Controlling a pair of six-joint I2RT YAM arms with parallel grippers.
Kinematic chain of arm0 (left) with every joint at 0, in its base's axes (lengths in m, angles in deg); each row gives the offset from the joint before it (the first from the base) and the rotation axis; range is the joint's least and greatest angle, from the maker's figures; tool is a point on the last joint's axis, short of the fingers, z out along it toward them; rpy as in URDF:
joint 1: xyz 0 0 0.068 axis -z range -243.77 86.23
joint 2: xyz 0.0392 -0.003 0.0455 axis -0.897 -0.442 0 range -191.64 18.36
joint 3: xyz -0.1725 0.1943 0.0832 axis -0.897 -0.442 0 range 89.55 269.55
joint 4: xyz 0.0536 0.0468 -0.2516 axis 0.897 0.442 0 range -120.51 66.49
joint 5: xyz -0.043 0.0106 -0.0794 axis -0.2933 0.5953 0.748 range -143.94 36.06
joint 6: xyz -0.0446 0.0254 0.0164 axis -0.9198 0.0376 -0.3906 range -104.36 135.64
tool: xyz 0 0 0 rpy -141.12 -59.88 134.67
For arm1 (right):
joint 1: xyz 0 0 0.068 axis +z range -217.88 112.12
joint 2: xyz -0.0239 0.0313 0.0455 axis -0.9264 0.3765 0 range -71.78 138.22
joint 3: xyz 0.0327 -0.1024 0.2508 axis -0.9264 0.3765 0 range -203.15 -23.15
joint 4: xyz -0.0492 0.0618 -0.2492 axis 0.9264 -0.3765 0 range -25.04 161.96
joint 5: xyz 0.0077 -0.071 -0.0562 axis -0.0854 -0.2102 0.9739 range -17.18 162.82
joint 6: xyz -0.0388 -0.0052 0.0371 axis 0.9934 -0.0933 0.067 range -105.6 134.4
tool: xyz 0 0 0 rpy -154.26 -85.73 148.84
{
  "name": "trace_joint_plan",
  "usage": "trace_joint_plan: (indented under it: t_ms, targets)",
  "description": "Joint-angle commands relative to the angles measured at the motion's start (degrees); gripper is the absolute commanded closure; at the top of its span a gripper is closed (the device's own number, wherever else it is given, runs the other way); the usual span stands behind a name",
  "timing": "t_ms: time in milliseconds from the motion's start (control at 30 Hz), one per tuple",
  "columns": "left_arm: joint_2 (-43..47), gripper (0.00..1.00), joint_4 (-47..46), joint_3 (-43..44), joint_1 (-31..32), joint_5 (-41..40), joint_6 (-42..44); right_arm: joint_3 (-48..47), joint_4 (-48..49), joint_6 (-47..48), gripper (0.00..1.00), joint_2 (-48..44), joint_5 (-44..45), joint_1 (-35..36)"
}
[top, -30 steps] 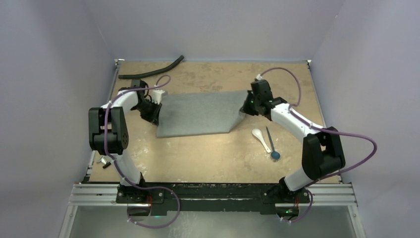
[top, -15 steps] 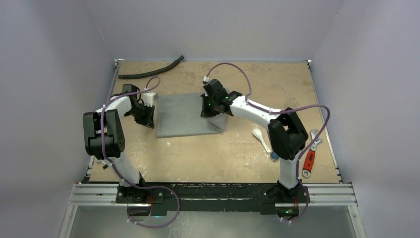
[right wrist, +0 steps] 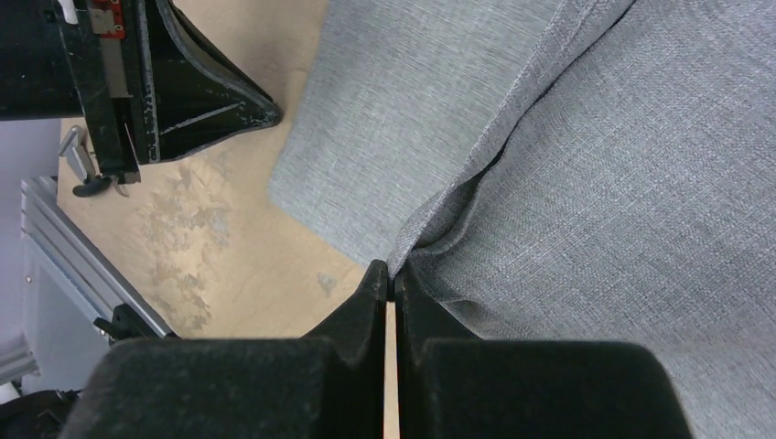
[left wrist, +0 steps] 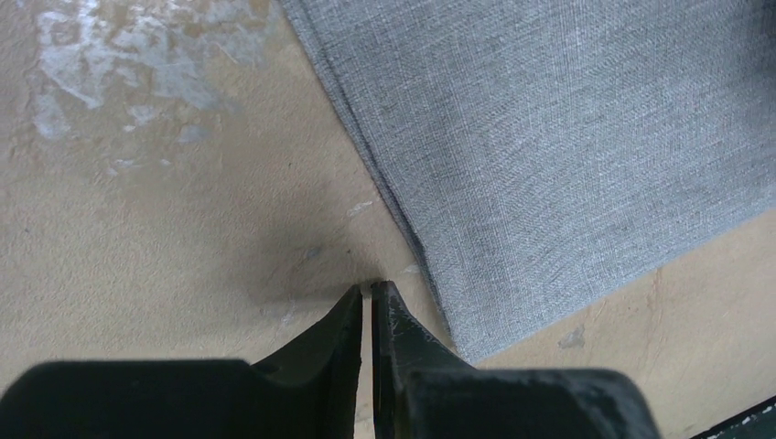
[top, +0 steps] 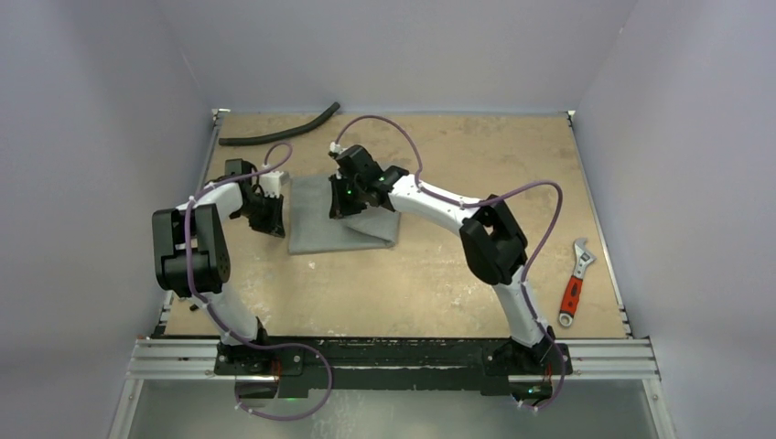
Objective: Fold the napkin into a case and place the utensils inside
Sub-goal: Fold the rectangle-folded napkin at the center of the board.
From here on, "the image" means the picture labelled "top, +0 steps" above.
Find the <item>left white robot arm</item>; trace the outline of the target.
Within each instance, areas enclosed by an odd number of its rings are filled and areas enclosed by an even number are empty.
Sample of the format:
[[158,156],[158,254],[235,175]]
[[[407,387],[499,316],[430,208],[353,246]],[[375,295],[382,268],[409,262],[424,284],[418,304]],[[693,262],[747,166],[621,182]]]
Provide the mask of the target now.
[[223,223],[245,218],[254,231],[285,237],[282,188],[288,179],[273,166],[230,159],[223,176],[151,219],[159,286],[202,310],[223,348],[240,346],[237,361],[252,374],[270,368],[273,350],[261,320],[230,286],[232,261]]

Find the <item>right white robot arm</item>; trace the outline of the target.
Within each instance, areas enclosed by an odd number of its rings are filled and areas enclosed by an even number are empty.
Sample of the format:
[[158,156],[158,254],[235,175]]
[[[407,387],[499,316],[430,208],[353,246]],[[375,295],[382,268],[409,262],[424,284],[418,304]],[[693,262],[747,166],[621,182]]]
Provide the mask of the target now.
[[469,270],[499,299],[516,365],[535,372],[548,362],[555,338],[527,280],[527,238],[504,201],[496,196],[477,201],[427,187],[404,168],[382,168],[361,145],[332,143],[329,156],[338,166],[329,178],[331,218],[378,208],[415,215],[450,231],[460,239]]

